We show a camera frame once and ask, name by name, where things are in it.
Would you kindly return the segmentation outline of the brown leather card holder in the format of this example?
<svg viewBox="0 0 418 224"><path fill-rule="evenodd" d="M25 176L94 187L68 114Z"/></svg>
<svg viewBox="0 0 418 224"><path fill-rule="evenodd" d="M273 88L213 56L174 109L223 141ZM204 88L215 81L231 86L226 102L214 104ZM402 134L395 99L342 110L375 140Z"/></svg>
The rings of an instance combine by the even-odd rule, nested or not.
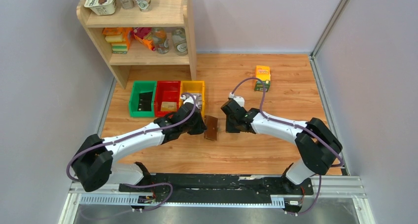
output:
<svg viewBox="0 0 418 224"><path fill-rule="evenodd" d="M210 141L217 141L218 118L210 115L205 115L205 125L207 129L204 132L204 138Z"/></svg>

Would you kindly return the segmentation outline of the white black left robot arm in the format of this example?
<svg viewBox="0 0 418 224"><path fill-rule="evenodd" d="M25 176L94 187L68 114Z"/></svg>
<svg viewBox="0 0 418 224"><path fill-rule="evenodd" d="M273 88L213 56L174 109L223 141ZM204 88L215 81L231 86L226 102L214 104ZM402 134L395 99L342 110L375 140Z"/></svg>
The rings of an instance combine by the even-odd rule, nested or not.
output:
<svg viewBox="0 0 418 224"><path fill-rule="evenodd" d="M135 131L107 138L90 135L68 164L68 169L75 173L71 179L80 182L86 192L96 191L116 174L113 166L120 159L176 140L184 133L203 134L206 129L200 109L187 102L176 112L159 117Z"/></svg>

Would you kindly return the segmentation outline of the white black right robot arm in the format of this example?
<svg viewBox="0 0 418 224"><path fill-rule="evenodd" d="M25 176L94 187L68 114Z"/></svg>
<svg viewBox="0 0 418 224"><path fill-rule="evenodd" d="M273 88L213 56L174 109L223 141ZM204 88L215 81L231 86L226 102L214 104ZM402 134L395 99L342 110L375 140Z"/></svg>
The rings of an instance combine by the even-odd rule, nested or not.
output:
<svg viewBox="0 0 418 224"><path fill-rule="evenodd" d="M325 175L334 161L341 159L342 144L318 118L294 121L256 108L247 111L236 99L229 99L221 110L226 115L226 130L229 133L270 135L297 147L301 158L284 171L281 180L281 187L286 193L295 193L301 183L313 175Z"/></svg>

